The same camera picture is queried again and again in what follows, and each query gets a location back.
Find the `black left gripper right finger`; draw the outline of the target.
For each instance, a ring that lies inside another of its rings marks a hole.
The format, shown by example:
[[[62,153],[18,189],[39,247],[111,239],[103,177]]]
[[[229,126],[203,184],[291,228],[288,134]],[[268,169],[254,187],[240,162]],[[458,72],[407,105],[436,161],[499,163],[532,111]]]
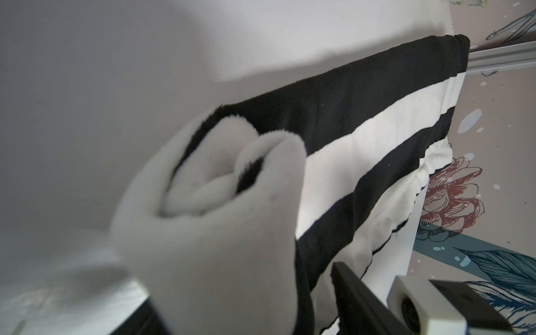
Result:
[[[331,277],[336,295],[340,334],[412,334],[346,264],[335,262]]]

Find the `black white striped pillowcase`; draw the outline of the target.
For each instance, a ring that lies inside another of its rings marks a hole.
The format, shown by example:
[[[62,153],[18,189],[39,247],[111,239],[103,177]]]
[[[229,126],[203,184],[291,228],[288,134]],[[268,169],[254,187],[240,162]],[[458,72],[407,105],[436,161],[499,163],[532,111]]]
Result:
[[[405,226],[448,133],[464,35],[429,36],[187,124],[135,176],[111,241],[167,334],[322,334],[331,271]]]

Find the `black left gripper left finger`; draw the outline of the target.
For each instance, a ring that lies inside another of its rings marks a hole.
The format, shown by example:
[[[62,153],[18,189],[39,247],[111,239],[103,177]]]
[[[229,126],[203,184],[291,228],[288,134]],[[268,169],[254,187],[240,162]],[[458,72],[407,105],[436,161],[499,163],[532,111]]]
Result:
[[[168,330],[147,299],[111,335],[168,335]]]

